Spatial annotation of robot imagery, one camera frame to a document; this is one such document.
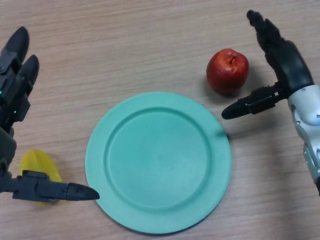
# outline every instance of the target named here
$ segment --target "apple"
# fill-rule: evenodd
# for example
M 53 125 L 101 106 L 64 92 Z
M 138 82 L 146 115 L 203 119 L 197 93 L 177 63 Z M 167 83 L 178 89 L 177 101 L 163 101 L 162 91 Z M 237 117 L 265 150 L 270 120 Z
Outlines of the apple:
M 206 79 L 220 95 L 236 93 L 245 84 L 248 74 L 248 59 L 231 48 L 218 51 L 206 67 Z

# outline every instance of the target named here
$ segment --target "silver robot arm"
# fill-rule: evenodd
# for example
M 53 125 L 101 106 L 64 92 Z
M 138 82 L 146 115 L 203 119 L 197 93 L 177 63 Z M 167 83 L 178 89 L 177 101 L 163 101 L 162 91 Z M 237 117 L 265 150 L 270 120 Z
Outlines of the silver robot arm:
M 294 92 L 288 105 L 295 129 L 304 141 L 304 159 L 320 192 L 320 86 L 310 85 Z

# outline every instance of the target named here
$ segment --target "yellow object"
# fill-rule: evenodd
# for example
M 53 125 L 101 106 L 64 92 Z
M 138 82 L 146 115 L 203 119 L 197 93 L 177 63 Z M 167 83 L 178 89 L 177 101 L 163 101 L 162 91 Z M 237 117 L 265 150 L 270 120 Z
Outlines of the yellow object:
M 43 172 L 49 175 L 50 180 L 62 182 L 58 168 L 52 158 L 44 151 L 30 149 L 21 159 L 19 171 L 22 175 L 23 170 Z

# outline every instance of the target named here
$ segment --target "wood grain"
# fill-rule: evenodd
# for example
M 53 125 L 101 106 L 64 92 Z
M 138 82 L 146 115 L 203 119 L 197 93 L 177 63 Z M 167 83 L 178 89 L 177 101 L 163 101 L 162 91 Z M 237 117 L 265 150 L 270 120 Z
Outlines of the wood grain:
M 84 157 L 98 120 L 132 95 L 172 91 L 206 106 L 230 135 L 227 193 L 200 224 L 174 235 L 124 229 L 93 201 L 41 207 L 0 196 L 1 240 L 317 240 L 320 202 L 285 101 L 258 115 L 222 120 L 235 99 L 208 89 L 205 69 L 220 49 L 250 61 L 239 97 L 275 75 L 246 12 L 260 11 L 294 41 L 320 77 L 318 0 L 0 0 L 0 43 L 17 27 L 40 72 L 24 122 L 15 124 L 15 162 L 30 148 L 54 157 L 65 181 L 86 184 Z M 12 164 L 13 175 L 18 169 Z

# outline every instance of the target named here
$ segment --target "plate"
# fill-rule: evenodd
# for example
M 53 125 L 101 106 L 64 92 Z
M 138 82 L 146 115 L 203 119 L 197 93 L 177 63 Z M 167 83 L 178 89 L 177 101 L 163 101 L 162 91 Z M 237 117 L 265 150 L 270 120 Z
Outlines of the plate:
M 88 185 L 119 224 L 148 234 L 189 228 L 218 205 L 232 155 L 218 120 L 171 92 L 133 96 L 96 125 L 85 154 Z

